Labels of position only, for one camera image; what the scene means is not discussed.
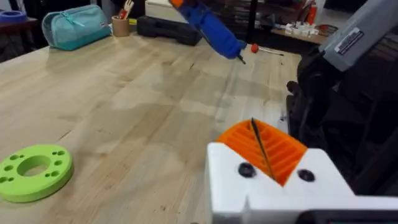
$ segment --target screw head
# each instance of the screw head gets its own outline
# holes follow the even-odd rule
[[[239,174],[245,178],[252,178],[256,175],[256,170],[253,165],[248,162],[242,162],[238,169]]]
[[[307,169],[300,169],[297,171],[298,176],[307,182],[314,182],[315,181],[315,175],[313,172],[307,170]]]

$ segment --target green 3d printed part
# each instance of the green 3d printed part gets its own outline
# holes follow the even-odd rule
[[[35,167],[46,167],[28,176]],[[0,196],[10,202],[31,202],[61,189],[73,173],[72,157],[61,146],[36,145],[10,155],[0,163]]]

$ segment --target wooden table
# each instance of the wooden table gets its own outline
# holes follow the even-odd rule
[[[75,172],[2,223],[205,223],[206,145],[242,119],[277,121],[299,55],[227,60],[205,41],[108,37],[0,64],[0,159],[59,144]]]
[[[286,37],[291,37],[291,38],[295,38],[295,39],[298,39],[298,40],[311,42],[311,43],[314,43],[314,44],[323,44],[324,41],[326,41],[326,39],[328,38],[328,37],[325,37],[323,35],[311,35],[310,37],[306,37],[306,36],[303,36],[303,35],[286,34],[285,30],[281,30],[281,29],[272,29],[271,32],[273,34],[284,35]]]

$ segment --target sticker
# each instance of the sticker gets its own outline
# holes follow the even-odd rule
[[[360,38],[363,37],[363,32],[355,27],[336,47],[335,51],[341,55],[347,53],[347,51],[355,44]]]

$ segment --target orange ribbed part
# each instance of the orange ribbed part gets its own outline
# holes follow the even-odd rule
[[[255,120],[269,166],[256,140],[250,120],[235,124],[225,131],[217,142],[222,142],[268,176],[271,167],[275,181],[284,185],[307,150],[303,144],[278,129]]]

